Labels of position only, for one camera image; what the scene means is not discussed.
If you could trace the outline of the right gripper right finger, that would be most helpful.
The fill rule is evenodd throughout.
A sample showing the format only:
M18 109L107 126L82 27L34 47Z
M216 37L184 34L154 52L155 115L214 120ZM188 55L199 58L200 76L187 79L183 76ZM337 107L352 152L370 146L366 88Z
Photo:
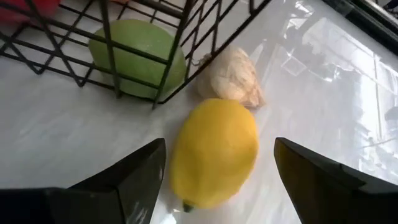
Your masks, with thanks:
M397 223L397 186L278 137L274 158L302 223Z

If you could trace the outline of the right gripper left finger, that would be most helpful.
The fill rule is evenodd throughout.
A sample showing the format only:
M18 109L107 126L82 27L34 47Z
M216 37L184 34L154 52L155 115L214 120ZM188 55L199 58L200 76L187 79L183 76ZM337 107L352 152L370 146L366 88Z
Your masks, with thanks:
M157 138L69 187L1 190L1 223L150 223L166 145Z

